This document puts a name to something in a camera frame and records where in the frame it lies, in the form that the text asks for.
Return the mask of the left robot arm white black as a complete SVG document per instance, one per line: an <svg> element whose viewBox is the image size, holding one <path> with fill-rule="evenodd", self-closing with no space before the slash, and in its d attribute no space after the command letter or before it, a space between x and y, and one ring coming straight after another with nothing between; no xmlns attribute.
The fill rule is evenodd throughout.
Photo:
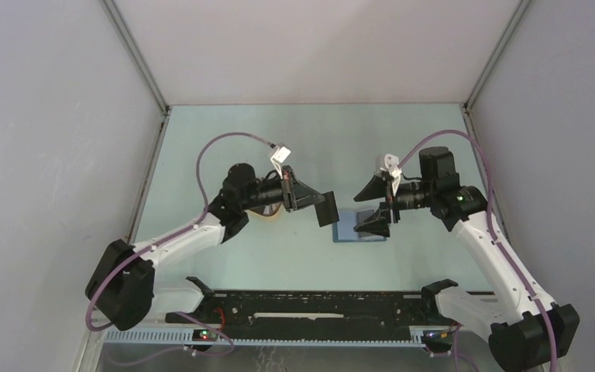
<svg viewBox="0 0 595 372"><path fill-rule="evenodd" d="M257 177L253 166L235 164L203 215L162 236L136 244L117 239L105 248L85 288L88 328L125 331L149 314L171 312L208 321L214 302L205 296L207 288L195 277L177 274L177 268L196 253L234 238L249 223L249 211L276 204L288 212L315 208L321 227L339 220L334 192L316 191L291 167Z"/></svg>

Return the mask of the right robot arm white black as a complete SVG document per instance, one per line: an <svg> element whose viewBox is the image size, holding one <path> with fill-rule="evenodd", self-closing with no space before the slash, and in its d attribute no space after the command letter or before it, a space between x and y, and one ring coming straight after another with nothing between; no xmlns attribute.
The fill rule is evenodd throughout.
<svg viewBox="0 0 595 372"><path fill-rule="evenodd" d="M495 228L483 193L461 185L448 148L425 148L418 159L421 174L409 181L397 156L377 158L373 176L356 200L378 200L379 206L355 231L389 237L402 211L428 209L465 244L497 302L488 304L445 279L422 288L421 317L431 324L448 319L466 327L487 342L505 371L524 371L566 356L580 324L575 308L559 305L530 274Z"/></svg>

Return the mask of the blue card holder wallet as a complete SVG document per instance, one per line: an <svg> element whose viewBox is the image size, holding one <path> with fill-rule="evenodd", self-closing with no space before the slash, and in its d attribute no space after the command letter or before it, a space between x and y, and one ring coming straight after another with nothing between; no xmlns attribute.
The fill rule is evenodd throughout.
<svg viewBox="0 0 595 372"><path fill-rule="evenodd" d="M386 237L356 232L354 227L374 213L372 209L340 209L339 221L332 226L334 243L374 243L385 242Z"/></svg>

